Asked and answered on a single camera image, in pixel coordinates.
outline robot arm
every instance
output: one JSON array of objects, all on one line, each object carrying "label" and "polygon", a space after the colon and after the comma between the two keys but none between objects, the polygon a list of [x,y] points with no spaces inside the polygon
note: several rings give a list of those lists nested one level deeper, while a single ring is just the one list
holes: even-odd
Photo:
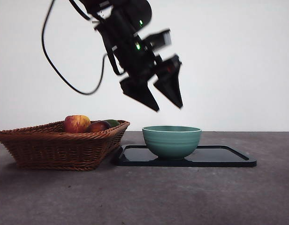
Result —
[{"label": "robot arm", "polygon": [[[120,81],[123,93],[151,109],[159,107],[147,83],[155,74],[154,86],[177,107],[183,106],[178,75],[181,62],[177,55],[163,61],[154,51],[170,44],[169,30],[141,39],[137,32],[146,26],[152,17],[151,6],[146,0],[80,0],[89,15],[98,20],[95,26],[104,41],[108,58],[117,75],[120,73],[115,57],[129,76]],[[101,10],[112,7],[111,15],[104,19]]]}]

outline wicker basket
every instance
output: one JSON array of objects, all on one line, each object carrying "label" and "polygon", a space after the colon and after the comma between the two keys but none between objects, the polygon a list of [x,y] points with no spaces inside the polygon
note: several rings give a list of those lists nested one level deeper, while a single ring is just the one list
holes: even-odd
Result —
[{"label": "wicker basket", "polygon": [[89,171],[120,147],[130,123],[118,121],[118,126],[96,133],[64,133],[63,121],[3,130],[0,131],[0,142],[20,168]]}]

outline apple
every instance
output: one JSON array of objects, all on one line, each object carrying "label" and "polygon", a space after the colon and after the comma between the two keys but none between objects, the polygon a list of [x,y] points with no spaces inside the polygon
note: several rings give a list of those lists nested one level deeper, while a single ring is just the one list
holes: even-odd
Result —
[{"label": "apple", "polygon": [[99,132],[99,131],[107,130],[110,127],[111,127],[111,125],[108,122],[100,120],[100,121],[91,123],[87,127],[85,132],[86,133]]},{"label": "apple", "polygon": [[87,116],[67,116],[63,122],[63,131],[66,133],[84,133],[90,124],[90,119]]}]

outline white wall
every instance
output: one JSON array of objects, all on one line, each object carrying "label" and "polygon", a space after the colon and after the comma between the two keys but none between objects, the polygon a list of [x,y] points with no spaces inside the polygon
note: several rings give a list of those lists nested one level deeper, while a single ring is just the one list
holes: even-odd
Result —
[{"label": "white wall", "polygon": [[[156,124],[205,131],[289,131],[289,0],[151,0],[153,18],[139,35],[171,29],[183,66],[179,110],[149,85],[160,112],[122,94],[109,64],[99,91],[82,96],[53,71],[40,34],[49,0],[0,0],[0,130],[84,114],[122,119],[128,130]],[[78,89],[97,84],[105,52],[101,36],[67,0],[57,0],[46,46]]]}]

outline teal bowl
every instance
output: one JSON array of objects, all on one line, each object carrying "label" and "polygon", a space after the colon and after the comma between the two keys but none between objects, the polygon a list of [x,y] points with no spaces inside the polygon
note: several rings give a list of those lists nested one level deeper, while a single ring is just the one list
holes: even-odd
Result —
[{"label": "teal bowl", "polygon": [[195,127],[151,126],[143,129],[148,149],[161,159],[179,160],[197,148],[202,130]]}]

